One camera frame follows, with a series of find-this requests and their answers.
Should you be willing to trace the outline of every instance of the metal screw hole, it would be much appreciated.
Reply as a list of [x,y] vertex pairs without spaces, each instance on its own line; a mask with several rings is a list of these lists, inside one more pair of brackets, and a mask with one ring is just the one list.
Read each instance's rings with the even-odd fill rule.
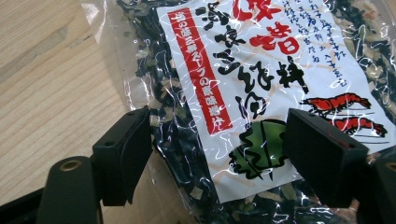
[[81,161],[67,161],[64,164],[62,164],[59,169],[62,171],[72,171],[72,170],[76,170],[80,165],[81,165]]

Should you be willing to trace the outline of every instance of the green leaf illustration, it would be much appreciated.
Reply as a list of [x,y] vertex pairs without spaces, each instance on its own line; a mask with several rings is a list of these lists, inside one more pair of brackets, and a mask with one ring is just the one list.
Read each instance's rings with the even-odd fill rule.
[[262,178],[263,170],[284,165],[282,153],[286,123],[277,119],[253,122],[239,135],[242,145],[230,153],[233,171],[247,179]]

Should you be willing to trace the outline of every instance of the wood grain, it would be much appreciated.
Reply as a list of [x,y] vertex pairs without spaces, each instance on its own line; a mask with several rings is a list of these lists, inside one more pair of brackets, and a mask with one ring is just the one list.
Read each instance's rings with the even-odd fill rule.
[[[126,111],[122,89],[113,49],[96,43],[78,0],[1,1],[0,204],[42,188],[55,162],[90,156]],[[134,204],[105,208],[106,223],[192,222],[155,156]]]

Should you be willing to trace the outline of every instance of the red banner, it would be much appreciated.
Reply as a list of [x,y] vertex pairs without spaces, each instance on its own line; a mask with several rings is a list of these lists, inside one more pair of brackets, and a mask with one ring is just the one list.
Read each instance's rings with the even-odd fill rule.
[[233,127],[189,8],[168,13],[210,134]]

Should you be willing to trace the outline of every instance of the plastic bag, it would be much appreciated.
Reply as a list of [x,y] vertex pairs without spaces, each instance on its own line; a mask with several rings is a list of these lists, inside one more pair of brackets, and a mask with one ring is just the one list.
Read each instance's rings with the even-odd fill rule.
[[[269,127],[270,133],[276,130],[280,135],[286,120],[285,110],[288,107],[299,107],[317,113],[358,140],[361,135],[365,135],[365,139],[375,139],[374,142],[364,142],[370,149],[374,148],[371,152],[375,154],[370,156],[370,162],[381,154],[386,156],[394,153],[396,76],[393,43],[396,35],[391,25],[391,17],[385,13],[382,13],[381,18],[378,15],[377,7],[384,5],[380,3],[373,5],[370,1],[358,0],[332,0],[324,3],[318,0],[304,3],[298,0],[204,2],[119,0],[98,2],[97,5],[105,9],[104,20],[109,20],[115,37],[128,106],[131,110],[145,105],[151,109],[154,145],[164,157],[187,202],[186,207],[193,212],[197,222],[355,222],[356,203],[353,203],[350,209],[331,209],[320,204],[309,186],[303,180],[298,180],[300,177],[291,165],[289,163],[285,165],[287,160],[281,152],[279,153],[279,148],[268,149],[267,152],[272,153],[270,159],[267,159],[266,164],[253,167],[254,169],[244,168],[241,162],[246,161],[245,166],[249,165],[249,160],[257,158],[255,157],[257,151],[252,149],[253,145],[262,144],[262,142],[256,144],[255,139],[248,139],[252,135],[248,131],[256,133],[259,129],[265,130]],[[186,7],[191,7],[190,12],[182,10]],[[332,20],[341,30],[336,30],[331,19],[324,20],[319,16],[323,14],[323,17],[324,15],[329,17],[328,11],[332,13]],[[216,31],[218,27],[223,32],[207,33],[205,36],[199,33],[198,36],[203,40],[200,44],[204,47],[197,46],[196,42],[191,42],[197,39],[197,35],[193,34],[196,31],[181,30],[185,27],[195,28],[194,25],[187,25],[191,22],[191,18],[192,22],[203,24],[197,25],[195,29],[200,30],[201,33]],[[302,26],[299,21],[306,21],[307,25]],[[315,24],[321,31],[314,30]],[[241,34],[242,30],[248,33],[254,26],[259,26],[260,31],[256,33],[253,31],[249,39],[238,37],[245,35]],[[344,42],[340,40],[337,42],[336,38],[343,39]],[[326,40],[328,46],[323,47],[320,43],[325,43]],[[243,47],[248,44],[255,48],[244,49]],[[221,48],[214,49],[213,46],[221,46]],[[189,68],[189,61],[183,61],[183,56],[189,58],[183,55],[183,52],[187,51],[191,53],[190,63],[199,65],[201,58],[200,55],[193,54],[197,51],[194,48],[206,49],[210,52],[206,54],[207,58],[210,57],[210,60],[206,61],[210,65],[204,67],[212,67],[214,71],[212,72],[215,73],[212,78],[202,80],[202,77],[213,74],[202,75],[204,70],[200,66]],[[365,76],[354,79],[353,74],[343,74],[350,69],[349,67],[345,70],[337,69],[340,66],[337,63],[343,60],[341,58],[348,57],[347,53],[342,51],[345,48],[354,59],[354,66],[352,66],[353,62],[350,65],[354,67],[353,71],[359,70],[356,69],[359,66]],[[305,50],[305,55],[300,54],[299,57],[295,57],[294,54],[299,50]],[[258,64],[257,62],[261,60],[254,58],[256,54],[265,55],[265,52],[275,51],[277,52],[274,53],[275,56],[270,53],[266,55],[273,58],[272,64],[266,63],[268,61]],[[312,74],[317,73],[315,71],[309,73],[308,68],[315,63],[331,68],[326,73],[332,76],[330,80],[323,77],[312,78]],[[229,85],[232,75],[231,81],[238,83],[241,86],[240,90]],[[333,85],[329,86],[334,91],[322,92],[323,86],[315,86],[319,82],[332,83]],[[232,101],[224,97],[224,91],[220,92],[225,98],[223,101],[228,104],[224,102],[214,104],[219,102],[219,98],[204,102],[206,105],[217,105],[216,109],[211,109],[213,106],[202,107],[205,97],[195,98],[194,94],[210,96],[210,92],[207,92],[207,88],[204,90],[204,87],[208,86],[210,90],[215,91],[219,83],[225,85],[219,89],[228,90],[234,98],[232,100],[236,103],[233,105],[233,110],[236,111],[236,116],[239,114],[242,122],[236,124],[239,119],[232,119],[235,115],[228,115],[228,119],[227,116],[223,116],[224,108],[229,107],[229,102]],[[278,94],[287,92],[288,97],[291,98],[280,97],[269,101],[269,97],[256,94],[254,90],[257,89],[254,88],[259,86],[262,89],[260,92],[276,89]],[[240,93],[235,95],[235,92],[241,90],[245,93],[243,97]],[[249,99],[255,100],[253,104],[246,104]],[[278,109],[269,112],[271,110],[269,103],[278,105]],[[260,120],[261,117],[265,117],[261,120],[263,122],[250,121],[256,118]],[[223,120],[226,124],[217,125],[217,119]],[[242,131],[227,131],[236,130],[236,127]],[[227,148],[226,153],[220,153],[219,147],[211,147],[216,146],[218,141],[212,140],[212,136],[223,140],[220,144],[224,144]],[[275,145],[279,144],[279,140],[271,141]],[[240,153],[242,156],[238,156],[237,152],[241,151],[238,151],[238,148],[252,150],[249,151],[250,154],[244,156]],[[215,167],[217,157],[226,158],[228,168]],[[240,187],[235,184],[227,185],[234,182],[220,183],[221,178],[218,178],[216,171],[226,173],[226,177],[221,178],[232,179],[233,176],[238,175],[244,177],[244,181],[250,184]],[[263,186],[257,187],[257,183],[263,183]]]

